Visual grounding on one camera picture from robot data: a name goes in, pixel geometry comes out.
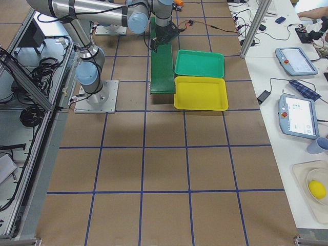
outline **touchscreen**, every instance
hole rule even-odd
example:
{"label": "touchscreen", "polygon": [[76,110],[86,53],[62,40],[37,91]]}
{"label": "touchscreen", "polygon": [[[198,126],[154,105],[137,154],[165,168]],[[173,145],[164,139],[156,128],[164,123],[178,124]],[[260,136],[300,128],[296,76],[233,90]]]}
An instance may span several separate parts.
{"label": "touchscreen", "polygon": [[311,102],[291,97],[285,100],[288,104],[289,131],[314,136]]}
{"label": "touchscreen", "polygon": [[312,67],[299,49],[283,49],[281,52],[295,72],[313,72]]}

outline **power adapter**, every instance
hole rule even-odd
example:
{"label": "power adapter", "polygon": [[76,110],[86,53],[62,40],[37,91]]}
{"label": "power adapter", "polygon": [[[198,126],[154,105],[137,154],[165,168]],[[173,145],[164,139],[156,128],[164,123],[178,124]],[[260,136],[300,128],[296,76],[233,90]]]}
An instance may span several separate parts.
{"label": "power adapter", "polygon": [[260,25],[260,27],[258,28],[260,31],[264,31],[266,29],[266,26],[265,25]]}
{"label": "power adapter", "polygon": [[258,104],[261,105],[262,102],[264,102],[264,101],[267,99],[267,97],[270,96],[270,94],[271,94],[271,92],[269,92],[269,91],[267,91],[267,90],[263,91],[263,92],[261,93],[261,95],[259,95],[259,96],[257,97],[257,102],[258,102]]}
{"label": "power adapter", "polygon": [[[239,41],[240,45],[242,45],[244,43],[244,41],[245,41],[245,39]],[[253,40],[251,46],[254,46],[254,45],[256,45],[255,40]]]}

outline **orange cap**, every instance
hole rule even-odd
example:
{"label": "orange cap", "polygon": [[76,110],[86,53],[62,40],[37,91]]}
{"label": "orange cap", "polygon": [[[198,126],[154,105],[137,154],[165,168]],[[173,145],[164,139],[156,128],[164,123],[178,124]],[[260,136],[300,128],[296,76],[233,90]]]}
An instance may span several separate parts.
{"label": "orange cap", "polygon": [[182,0],[174,0],[174,3],[181,7],[183,7],[183,5],[185,4]]}

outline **cup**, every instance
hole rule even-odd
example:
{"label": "cup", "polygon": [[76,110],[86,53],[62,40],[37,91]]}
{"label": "cup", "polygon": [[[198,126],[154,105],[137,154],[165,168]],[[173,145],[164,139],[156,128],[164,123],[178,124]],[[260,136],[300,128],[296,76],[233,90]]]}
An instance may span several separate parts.
{"label": "cup", "polygon": [[310,154],[319,154],[328,150],[328,139],[318,137],[306,149]]}

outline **floor tile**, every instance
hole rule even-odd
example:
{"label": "floor tile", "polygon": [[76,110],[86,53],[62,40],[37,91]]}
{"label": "floor tile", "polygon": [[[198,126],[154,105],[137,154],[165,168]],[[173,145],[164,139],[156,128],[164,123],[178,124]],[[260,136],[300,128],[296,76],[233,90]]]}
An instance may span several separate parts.
{"label": "floor tile", "polygon": [[97,194],[87,245],[138,245],[139,211],[140,194]]}
{"label": "floor tile", "polygon": [[182,112],[148,112],[146,146],[185,146]]}
{"label": "floor tile", "polygon": [[236,31],[236,27],[234,25],[234,22],[233,22],[232,18],[230,18],[230,17],[228,17],[228,18],[206,18],[206,23],[221,29],[220,30],[220,29],[208,27],[209,35],[219,35],[219,34],[220,35],[230,34],[230,35],[235,35],[235,36],[238,35],[238,33]]}
{"label": "floor tile", "polygon": [[188,163],[191,190],[236,188],[228,148],[188,148]]}
{"label": "floor tile", "polygon": [[267,130],[259,110],[226,111],[224,116],[231,145],[270,144]]}
{"label": "floor tile", "polygon": [[118,36],[96,36],[93,35],[95,43],[105,53],[105,56],[114,56],[117,50]]}
{"label": "floor tile", "polygon": [[60,149],[48,191],[93,191],[98,159],[99,149]]}
{"label": "floor tile", "polygon": [[203,3],[206,17],[231,17],[227,3]]}
{"label": "floor tile", "polygon": [[91,194],[47,195],[36,238],[42,245],[84,245]]}
{"label": "floor tile", "polygon": [[221,53],[224,56],[240,53],[240,44],[235,35],[210,36],[210,41],[212,52]]}
{"label": "floor tile", "polygon": [[187,112],[188,146],[226,145],[221,112]]}
{"label": "floor tile", "polygon": [[104,146],[142,147],[144,112],[116,112],[108,116]]}
{"label": "floor tile", "polygon": [[117,57],[113,79],[146,81],[147,57]]}
{"label": "floor tile", "polygon": [[114,58],[105,57],[105,63],[102,67],[101,79],[102,80],[111,80],[113,74]]}
{"label": "floor tile", "polygon": [[297,230],[283,191],[242,192],[240,200],[249,245],[294,245]]}
{"label": "floor tile", "polygon": [[143,196],[141,245],[192,245],[188,194]]}
{"label": "floor tile", "polygon": [[239,189],[283,189],[271,147],[231,148]]}
{"label": "floor tile", "polygon": [[229,109],[259,109],[251,81],[227,82]]}
{"label": "floor tile", "polygon": [[61,147],[100,146],[105,114],[76,114],[70,110]]}
{"label": "floor tile", "polygon": [[171,104],[158,104],[157,97],[158,95],[150,94],[150,85],[148,85],[148,93],[147,93],[147,110],[159,110],[159,111],[177,111],[174,107],[173,103]]}
{"label": "floor tile", "polygon": [[146,149],[143,176],[145,191],[186,191],[185,149]]}
{"label": "floor tile", "polygon": [[21,0],[1,0],[0,23],[23,23],[31,11],[30,5]]}
{"label": "floor tile", "polygon": [[177,12],[177,15],[179,18],[188,17],[204,17],[203,8],[200,2],[190,2],[186,3],[183,6],[183,9],[181,12]]}
{"label": "floor tile", "polygon": [[246,245],[235,192],[193,193],[192,210],[196,245]]}
{"label": "floor tile", "polygon": [[245,59],[240,56],[224,58],[224,79],[225,80],[251,80],[248,73]]}
{"label": "floor tile", "polygon": [[145,110],[146,83],[120,82],[116,110]]}
{"label": "floor tile", "polygon": [[8,49],[21,27],[21,24],[0,24],[0,33],[6,34],[0,36],[0,45],[2,48]]}
{"label": "floor tile", "polygon": [[209,39],[207,36],[180,36],[180,49],[182,50],[198,50],[210,52]]}
{"label": "floor tile", "polygon": [[143,35],[122,36],[119,38],[117,55],[123,56],[147,56],[148,48],[145,45]]}
{"label": "floor tile", "polygon": [[142,148],[103,149],[97,191],[140,191]]}

